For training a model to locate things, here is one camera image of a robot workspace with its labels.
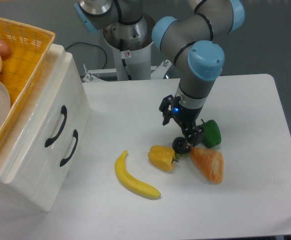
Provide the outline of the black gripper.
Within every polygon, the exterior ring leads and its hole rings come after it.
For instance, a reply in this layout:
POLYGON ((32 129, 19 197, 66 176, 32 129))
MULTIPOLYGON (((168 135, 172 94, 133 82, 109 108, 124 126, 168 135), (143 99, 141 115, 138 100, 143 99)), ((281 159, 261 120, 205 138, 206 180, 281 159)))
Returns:
POLYGON ((203 104, 200 99, 192 99, 183 94, 164 97, 159 106, 162 113, 162 125, 167 125, 173 119, 181 128, 183 137, 177 138, 177 153, 187 154, 192 147, 203 141, 205 130, 196 124, 203 104))

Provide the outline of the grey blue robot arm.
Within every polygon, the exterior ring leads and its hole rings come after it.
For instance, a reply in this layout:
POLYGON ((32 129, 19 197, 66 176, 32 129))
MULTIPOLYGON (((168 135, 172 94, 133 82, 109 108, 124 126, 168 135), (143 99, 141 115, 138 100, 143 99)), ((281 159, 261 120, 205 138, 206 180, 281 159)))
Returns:
POLYGON ((156 46, 181 73, 174 95, 159 107, 163 124, 174 120, 182 136, 172 147, 186 154, 200 144, 206 131, 197 118, 215 80, 221 75, 225 54, 213 39, 239 28, 245 10, 239 0, 191 0, 193 15, 183 21, 166 16, 154 21, 140 0, 79 0, 74 8, 90 33, 102 31, 112 48, 119 81, 148 80, 151 46, 156 46))

